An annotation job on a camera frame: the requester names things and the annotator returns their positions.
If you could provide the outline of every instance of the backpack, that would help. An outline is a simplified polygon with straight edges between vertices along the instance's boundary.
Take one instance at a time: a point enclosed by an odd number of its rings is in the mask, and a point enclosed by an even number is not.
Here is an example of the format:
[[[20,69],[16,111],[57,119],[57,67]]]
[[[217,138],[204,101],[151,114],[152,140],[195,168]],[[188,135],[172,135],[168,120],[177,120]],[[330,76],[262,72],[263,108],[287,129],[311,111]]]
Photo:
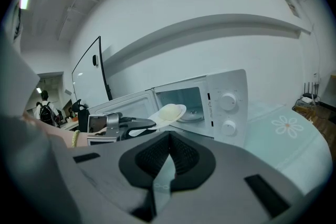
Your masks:
[[[49,107],[50,102],[47,105],[41,105],[40,108],[40,119],[44,123],[54,126],[54,113]]]

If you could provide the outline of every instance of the kitchen appliance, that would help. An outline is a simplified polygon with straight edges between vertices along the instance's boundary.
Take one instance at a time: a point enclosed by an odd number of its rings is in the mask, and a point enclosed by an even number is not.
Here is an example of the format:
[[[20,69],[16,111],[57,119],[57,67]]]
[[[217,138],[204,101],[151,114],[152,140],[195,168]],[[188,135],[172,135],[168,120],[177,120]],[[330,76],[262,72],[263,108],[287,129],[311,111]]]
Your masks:
[[[97,114],[121,112],[127,117],[148,118],[170,103],[183,104],[188,110],[171,126],[243,147],[248,108],[243,69],[154,87],[91,107],[89,112],[96,117]]]
[[[129,133],[133,130],[148,129],[156,123],[148,119],[123,117],[122,113],[90,115],[88,122],[89,132],[97,132],[106,127],[106,131],[95,135],[88,135],[88,145],[113,143],[133,138]]]

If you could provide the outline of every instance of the white microwave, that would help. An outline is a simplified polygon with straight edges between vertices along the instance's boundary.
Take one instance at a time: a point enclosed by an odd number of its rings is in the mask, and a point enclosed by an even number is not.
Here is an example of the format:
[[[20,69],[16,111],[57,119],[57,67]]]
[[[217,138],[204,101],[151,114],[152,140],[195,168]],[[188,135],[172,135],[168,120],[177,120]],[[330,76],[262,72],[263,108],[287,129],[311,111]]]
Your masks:
[[[187,107],[175,128],[243,147],[247,122],[247,79],[243,69],[208,74],[137,92],[89,108],[90,114],[121,112],[148,118],[163,106]]]

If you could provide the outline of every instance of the table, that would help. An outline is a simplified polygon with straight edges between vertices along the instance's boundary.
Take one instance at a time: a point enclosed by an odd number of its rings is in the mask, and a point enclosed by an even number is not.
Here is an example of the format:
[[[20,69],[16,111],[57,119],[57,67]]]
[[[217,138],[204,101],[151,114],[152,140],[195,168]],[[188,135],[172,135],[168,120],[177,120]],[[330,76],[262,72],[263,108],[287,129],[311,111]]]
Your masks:
[[[76,128],[78,125],[79,125],[78,121],[67,122],[66,124],[61,126],[61,129],[69,131],[73,128]]]
[[[181,131],[168,126],[160,131]],[[206,136],[197,136],[201,143]],[[324,184],[332,173],[332,158],[327,142],[314,125],[291,108],[282,105],[249,103],[244,149],[259,157],[287,178],[306,195]],[[166,190],[154,190],[156,209],[163,210],[170,199],[169,185],[175,166],[169,157],[154,183]]]

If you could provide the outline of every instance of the flower decal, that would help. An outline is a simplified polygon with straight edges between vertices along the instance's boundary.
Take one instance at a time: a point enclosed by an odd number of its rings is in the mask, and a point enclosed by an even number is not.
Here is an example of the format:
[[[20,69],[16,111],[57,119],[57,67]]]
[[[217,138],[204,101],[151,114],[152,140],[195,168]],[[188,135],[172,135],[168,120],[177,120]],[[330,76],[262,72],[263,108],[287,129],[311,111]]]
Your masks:
[[[273,120],[271,123],[275,126],[278,126],[275,130],[277,134],[284,134],[287,132],[289,137],[291,138],[297,138],[298,133],[297,132],[302,132],[303,127],[301,125],[296,124],[298,120],[296,118],[290,118],[287,120],[285,116],[280,116],[279,117],[280,121],[278,120]]]

